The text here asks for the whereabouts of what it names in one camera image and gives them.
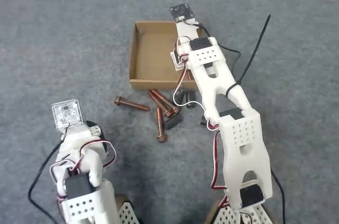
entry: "white plastic bracket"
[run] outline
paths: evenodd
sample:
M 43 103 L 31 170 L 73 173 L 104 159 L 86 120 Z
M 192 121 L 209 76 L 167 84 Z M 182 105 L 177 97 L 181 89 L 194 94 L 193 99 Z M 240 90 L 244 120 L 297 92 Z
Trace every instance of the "white plastic bracket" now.
M 82 223 L 85 219 L 94 219 L 95 223 L 120 223 L 114 189 L 108 180 L 95 192 L 65 200 L 61 203 L 66 223 Z

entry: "red wire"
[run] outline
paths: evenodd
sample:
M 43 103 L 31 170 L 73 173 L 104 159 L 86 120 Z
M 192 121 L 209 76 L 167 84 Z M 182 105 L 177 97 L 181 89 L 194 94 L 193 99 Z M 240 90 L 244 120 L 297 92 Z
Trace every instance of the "red wire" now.
M 92 140 L 92 141 L 89 141 L 89 142 L 86 142 L 84 143 L 80 149 L 79 149 L 79 154 L 80 154 L 80 157 L 82 156 L 82 153 L 81 153 L 81 150 L 85 147 L 85 146 L 88 146 L 88 145 L 91 145 L 92 143 L 96 143 L 96 142 L 102 142 L 102 143 L 105 143 L 105 142 L 109 142 L 108 140 L 105 140 L 105 139 L 96 139 L 96 140 Z M 115 161 L 115 158 L 116 156 L 114 156 L 109 162 L 107 162 L 106 164 L 103 165 L 103 167 L 107 167 L 109 165 L 111 165 L 114 161 Z M 80 166 L 80 163 L 81 161 L 79 161 L 73 168 L 72 168 L 72 174 L 74 173 L 74 170 L 76 170 L 79 166 Z
M 218 152 L 217 152 L 217 138 L 218 134 L 220 133 L 220 130 L 217 131 L 217 133 L 214 135 L 213 139 L 213 152 L 214 152 L 214 173 L 213 173 L 213 179 L 211 183 L 211 188 L 213 190 L 226 190 L 227 188 L 225 186 L 216 185 L 217 178 L 218 178 Z
M 218 124 L 216 124 L 215 126 L 213 126 L 210 122 L 208 122 L 207 126 L 208 126 L 208 128 L 210 128 L 210 129 L 216 129 L 216 128 L 219 127 Z

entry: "black cable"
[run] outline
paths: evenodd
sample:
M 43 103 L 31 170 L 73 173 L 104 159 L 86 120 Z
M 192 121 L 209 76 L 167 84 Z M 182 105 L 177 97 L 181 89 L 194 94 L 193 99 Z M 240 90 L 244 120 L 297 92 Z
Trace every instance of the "black cable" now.
M 208 37 L 211 37 L 211 35 L 210 35 L 210 33 L 208 32 L 208 30 L 207 30 L 207 29 L 205 28 L 205 26 L 203 26 L 202 24 L 189 24 L 189 23 L 187 23 L 185 20 L 182 20 L 181 22 L 183 22 L 183 23 L 185 23 L 185 24 L 188 24 L 188 25 L 192 25 L 192 26 L 198 27 L 198 28 L 202 28 L 202 29 L 205 31 L 206 35 L 207 35 Z
M 225 46 L 223 46 L 223 45 L 221 45 L 219 43 L 218 43 L 218 45 L 219 45 L 219 47 L 221 47 L 221 48 L 223 48 L 223 49 L 225 49 L 227 51 L 230 51 L 230 52 L 233 52 L 233 53 L 237 54 L 237 57 L 235 58 L 233 64 L 231 65 L 231 73 L 232 73 L 232 75 L 234 77 L 234 67 L 235 67 L 236 63 L 238 62 L 240 56 L 242 56 L 242 53 L 240 51 L 236 50 L 236 49 L 225 47 Z
M 251 224 L 253 224 L 252 216 L 249 213 L 247 213 L 247 212 L 240 212 L 240 213 L 246 214 L 247 216 L 249 216 L 249 219 L 251 220 Z
M 284 189 L 282 188 L 277 176 L 275 175 L 275 173 L 273 172 L 272 168 L 271 168 L 271 174 L 276 182 L 276 184 L 278 185 L 280 192 L 281 192 L 281 200 L 282 200 L 282 223 L 286 224 L 286 213 L 285 213 L 285 193 L 284 193 Z
M 52 155 L 59 149 L 59 147 L 61 146 L 61 144 L 64 142 L 65 138 L 66 138 L 66 134 L 68 131 L 68 127 L 65 130 L 65 134 L 64 137 L 62 138 L 62 140 L 53 148 L 53 150 L 51 151 L 51 153 L 47 156 L 46 160 L 42 163 L 42 165 L 39 168 L 39 171 L 37 173 L 37 175 L 35 176 L 35 179 L 33 181 L 33 183 L 31 184 L 29 190 L 28 190 L 28 200 L 36 207 L 38 208 L 41 212 L 43 212 L 54 224 L 58 224 L 58 222 L 56 221 L 56 219 L 49 213 L 47 212 L 44 208 L 42 208 L 40 205 L 38 205 L 32 198 L 32 191 L 34 189 L 34 187 L 36 186 L 41 173 L 44 169 L 44 167 L 47 165 L 47 162 L 49 161 L 49 159 L 52 157 Z
M 253 50 L 253 53 L 252 53 L 252 55 L 251 55 L 251 57 L 250 57 L 250 59 L 249 59 L 247 65 L 246 65 L 246 67 L 245 67 L 245 69 L 244 69 L 242 75 L 240 76 L 240 78 L 239 78 L 232 86 L 229 87 L 229 89 L 227 89 L 227 91 L 226 91 L 226 97 L 228 97 L 229 91 L 230 91 L 233 87 L 235 87 L 236 85 L 240 85 L 240 84 L 242 83 L 243 78 L 245 77 L 245 75 L 246 75 L 246 73 L 247 73 L 249 67 L 251 66 L 251 63 L 252 63 L 252 61 L 253 61 L 253 59 L 254 59 L 254 56 L 255 56 L 256 52 L 258 51 L 258 48 L 259 48 L 260 43 L 261 43 L 261 40 L 262 40 L 262 38 L 263 38 L 263 36 L 264 36 L 264 33 L 265 33 L 265 31 L 266 31 L 267 25 L 269 24 L 270 18 L 271 18 L 271 15 L 269 15 L 269 16 L 267 17 L 267 19 L 266 19 L 266 22 L 265 22 L 265 24 L 264 24 L 264 27 L 263 27 L 263 29 L 261 30 L 259 39 L 258 39 L 258 41 L 257 41 L 257 43 L 256 43 L 256 46 L 255 46 L 255 48 L 254 48 L 254 50 Z

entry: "white wire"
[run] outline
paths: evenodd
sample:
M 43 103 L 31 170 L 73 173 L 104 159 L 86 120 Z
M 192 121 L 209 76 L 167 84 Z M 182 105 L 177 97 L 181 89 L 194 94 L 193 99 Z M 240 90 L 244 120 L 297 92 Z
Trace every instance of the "white wire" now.
M 57 166 L 57 165 L 60 165 L 61 163 L 64 163 L 64 162 L 72 162 L 72 164 L 75 165 L 75 162 L 71 159 L 62 159 L 62 160 L 59 160 L 58 162 L 55 162 L 54 164 L 52 164 L 49 168 L 49 174 L 51 175 L 52 180 L 55 184 L 57 184 L 57 181 L 55 180 L 54 167 Z
M 184 66 L 184 72 L 183 72 L 183 75 L 182 75 L 180 81 L 178 82 L 178 85 L 177 85 L 177 87 L 176 87 L 176 89 L 174 90 L 174 93 L 173 93 L 173 103 L 174 103 L 175 105 L 177 105 L 177 106 L 186 106 L 186 105 L 188 105 L 188 104 L 190 104 L 190 103 L 195 103 L 195 104 L 198 104 L 199 106 L 201 106 L 201 108 L 203 109 L 203 111 L 204 111 L 204 113 L 205 113 L 205 112 L 206 112 L 206 109 L 205 109 L 204 106 L 203 106 L 200 102 L 198 102 L 198 101 L 188 101 L 188 102 L 186 102 L 185 104 L 178 104 L 178 103 L 175 101 L 175 94 L 176 94 L 176 92 L 178 91 L 178 89 L 180 88 L 180 86 L 181 86 L 181 84 L 182 84 L 182 82 L 183 82 L 183 80 L 184 80 L 186 71 L 187 71 L 187 66 Z M 215 129 L 209 128 L 209 126 L 208 126 L 209 122 L 210 122 L 210 119 L 207 118 L 207 125 L 206 125 L 206 127 L 207 127 L 208 130 L 210 130 L 210 131 L 216 131 L 216 130 L 219 130 L 219 128 L 215 128 Z

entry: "gray carpet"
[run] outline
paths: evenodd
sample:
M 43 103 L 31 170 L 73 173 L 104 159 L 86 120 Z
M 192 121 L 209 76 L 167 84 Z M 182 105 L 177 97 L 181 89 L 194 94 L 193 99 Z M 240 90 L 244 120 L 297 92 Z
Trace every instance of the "gray carpet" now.
M 122 95 L 154 108 L 128 80 L 133 22 L 171 20 L 168 8 L 181 2 L 243 52 L 237 75 L 272 14 L 243 87 L 262 116 L 287 223 L 339 223 L 339 0 L 0 0 L 0 223 L 48 223 L 26 194 L 60 137 L 50 104 L 70 98 L 115 145 L 118 160 L 104 175 L 144 223 L 204 221 L 221 194 L 209 187 L 212 134 L 199 127 L 202 111 L 184 109 L 184 122 L 161 145 L 154 109 L 112 104 Z M 47 170 L 33 194 L 61 221 Z M 276 185 L 266 206 L 280 222 Z

